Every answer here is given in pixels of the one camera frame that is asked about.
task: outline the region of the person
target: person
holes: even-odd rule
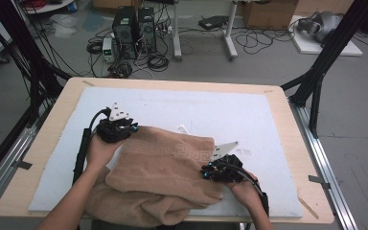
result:
[[[37,229],[77,229],[97,177],[123,142],[108,144],[97,134],[92,136],[85,171],[56,207],[40,222]],[[253,173],[250,174],[254,179],[257,179]],[[238,202],[247,209],[256,229],[273,229],[260,201],[259,194],[250,182],[225,183],[225,185],[232,191]]]

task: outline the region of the white mat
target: white mat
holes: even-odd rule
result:
[[[298,19],[303,18],[303,16],[296,16],[294,15],[291,19],[291,23],[294,23]],[[307,55],[317,55],[321,53],[322,48],[321,44],[317,42],[313,36],[308,35],[306,32],[297,31],[296,26],[295,29],[292,27],[289,28],[292,32],[294,30],[295,36],[292,39],[294,41],[295,46],[298,49],[300,54],[307,54]],[[341,56],[362,56],[363,53],[359,50],[359,48],[354,44],[354,42],[349,41],[348,45],[343,49]]]
[[[86,88],[50,157],[30,211],[50,211],[67,193],[73,179],[82,130],[101,109],[118,103],[140,126],[161,127],[214,137],[216,145],[239,141],[231,152],[256,174],[268,194],[272,217],[302,217],[279,136],[264,95],[145,89]],[[108,167],[115,165],[115,159]],[[248,216],[231,193],[202,216]]]

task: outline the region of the cloth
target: cloth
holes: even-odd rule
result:
[[[137,227],[174,225],[190,209],[219,202],[222,185],[199,172],[214,139],[140,126],[121,146],[112,170],[103,169],[85,211],[103,221]]]

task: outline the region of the floor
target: floor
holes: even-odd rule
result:
[[[93,11],[86,1],[82,1],[79,10],[71,15],[79,19],[77,33],[69,38],[58,38],[50,34],[49,40],[74,72],[89,77],[92,73],[88,73],[89,54],[85,50],[87,41],[110,27],[112,15]],[[44,26],[50,16],[49,13],[40,15]],[[180,18],[180,23],[182,27],[200,29],[197,26],[199,19]],[[242,26],[239,18],[236,25]],[[234,39],[242,31],[235,29]],[[368,43],[368,38],[361,40]],[[292,41],[275,40],[271,46],[255,55],[249,55],[246,51],[253,53],[257,51],[256,48],[246,48],[245,51],[236,43],[239,57],[229,61],[220,33],[191,32],[181,33],[183,60],[179,62],[173,58],[170,38],[166,38],[166,41],[169,48],[166,57],[170,60],[168,69],[164,72],[139,70],[130,79],[281,85],[307,72],[317,58],[317,55],[300,55]],[[245,42],[244,37],[239,37],[239,41]],[[250,37],[249,42],[249,45],[254,45]],[[318,134],[358,229],[368,229],[368,45],[357,39],[353,39],[353,42],[363,52],[363,56],[339,57],[328,72],[322,88]],[[160,49],[166,49],[163,43],[158,45]],[[58,61],[64,71],[75,75]],[[107,64],[101,58],[94,65],[97,75],[105,75],[106,68]],[[290,96],[294,90],[290,89],[286,94]],[[9,64],[0,63],[0,143],[28,103],[25,84],[13,61]],[[0,229],[31,229],[39,222],[38,218],[0,218]],[[89,226],[89,220],[82,221],[82,229],[89,229]],[[275,227],[339,229],[337,222],[314,226],[275,224]]]

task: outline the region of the desk leg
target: desk leg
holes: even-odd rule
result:
[[[180,36],[178,35],[178,11],[177,11],[178,1],[174,2],[174,35],[172,37],[172,45],[174,47],[174,57],[176,60],[181,61],[181,45],[180,45]]]
[[[223,37],[225,38],[225,42],[229,49],[229,60],[233,60],[234,58],[238,57],[238,53],[236,52],[234,42],[232,41],[231,33],[232,33],[232,26],[234,25],[234,19],[236,14],[236,8],[238,6],[238,1],[233,1],[231,6],[231,11],[229,12],[229,22],[228,22],[228,29],[223,31]]]

